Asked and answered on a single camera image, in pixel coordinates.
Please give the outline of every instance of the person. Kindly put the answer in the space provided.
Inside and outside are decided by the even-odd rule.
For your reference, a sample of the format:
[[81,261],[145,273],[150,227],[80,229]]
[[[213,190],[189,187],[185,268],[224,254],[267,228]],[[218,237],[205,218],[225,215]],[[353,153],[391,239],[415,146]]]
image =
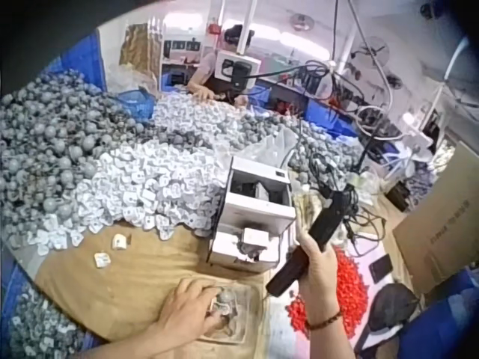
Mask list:
[[[238,24],[226,30],[219,38],[219,48],[236,52],[238,42],[240,41],[242,25]],[[246,46],[249,46],[254,31],[250,30]],[[216,94],[227,93],[231,89],[231,83],[215,78],[215,67],[218,52],[214,51],[203,57],[198,69],[188,82],[188,90],[201,100],[215,99]],[[234,97],[235,105],[246,105],[248,97],[239,95]]]
[[[299,243],[309,257],[308,272],[299,281],[311,327],[311,359],[352,359],[336,298],[338,261],[331,245],[321,252],[317,243],[299,228]],[[207,315],[219,294],[211,280],[182,279],[165,300],[157,322],[142,333],[81,353],[81,358],[154,358],[184,346],[221,325],[218,313]]]

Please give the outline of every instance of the black hair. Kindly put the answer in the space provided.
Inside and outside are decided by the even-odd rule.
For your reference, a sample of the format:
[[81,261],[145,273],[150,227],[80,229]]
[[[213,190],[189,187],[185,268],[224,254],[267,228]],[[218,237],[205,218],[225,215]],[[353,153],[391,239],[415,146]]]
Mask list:
[[[225,41],[229,43],[230,45],[238,45],[238,42],[240,41],[240,36],[241,36],[241,31],[242,31],[242,25],[241,24],[236,24],[232,28],[229,28],[228,30],[225,31]],[[250,30],[248,34],[248,40],[246,41],[246,45],[249,46],[251,43],[251,39],[254,36],[254,31]]]

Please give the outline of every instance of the table surface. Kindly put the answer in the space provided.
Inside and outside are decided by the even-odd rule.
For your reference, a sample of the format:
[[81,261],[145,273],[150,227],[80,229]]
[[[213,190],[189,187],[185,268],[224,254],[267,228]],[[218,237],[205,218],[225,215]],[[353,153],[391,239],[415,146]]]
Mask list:
[[[378,198],[373,211],[387,219],[383,245],[393,262],[393,277],[412,289],[392,235],[392,229],[405,215],[385,197]],[[111,239],[116,233],[132,236],[132,245],[126,251],[111,250]],[[110,254],[112,264],[105,269],[96,269],[93,255],[101,251]],[[172,239],[162,242],[154,231],[144,232],[116,224],[97,235],[89,233],[78,248],[54,251],[43,260],[30,260],[30,266],[33,263],[39,268],[37,272],[30,268],[29,275],[76,321],[107,340],[119,340],[156,320],[163,298],[182,277],[210,277],[228,283],[237,281],[255,288],[257,298],[265,296],[264,285],[270,274],[212,267],[204,262],[206,251],[207,241],[198,239],[183,227],[177,228]],[[250,322],[251,330],[245,345],[230,347],[195,342],[184,349],[190,355],[188,358],[194,358],[198,353],[202,353],[202,358],[216,358],[215,355],[263,358],[266,348],[269,349],[268,358],[296,358],[297,353],[304,355],[308,345],[304,340],[297,340],[298,335],[290,327],[284,310],[285,298],[255,302],[257,316]]]

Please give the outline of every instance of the bracelet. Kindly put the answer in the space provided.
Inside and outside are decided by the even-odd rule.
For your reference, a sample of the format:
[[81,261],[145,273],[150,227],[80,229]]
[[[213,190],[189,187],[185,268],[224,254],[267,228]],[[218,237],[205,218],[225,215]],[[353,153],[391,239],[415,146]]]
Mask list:
[[311,325],[309,324],[308,321],[306,321],[306,328],[309,330],[309,331],[315,331],[317,329],[323,329],[325,327],[327,327],[328,325],[336,322],[339,318],[341,318],[343,316],[343,313],[341,311],[337,312],[334,316],[332,316],[331,318],[325,320],[324,322],[321,322],[320,324],[315,324],[315,325]]

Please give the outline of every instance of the pile of red parts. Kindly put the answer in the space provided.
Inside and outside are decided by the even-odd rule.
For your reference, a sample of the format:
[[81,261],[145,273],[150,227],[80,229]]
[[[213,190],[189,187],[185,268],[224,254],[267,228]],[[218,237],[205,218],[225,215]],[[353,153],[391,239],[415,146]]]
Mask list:
[[[335,248],[338,258],[338,296],[339,307],[343,313],[343,324],[347,337],[354,337],[356,327],[361,323],[367,309],[367,286],[362,275],[358,272],[358,265],[353,259],[344,254],[341,249]],[[298,295],[290,305],[286,306],[291,326],[294,331],[301,331],[309,338],[306,329],[305,302]]]

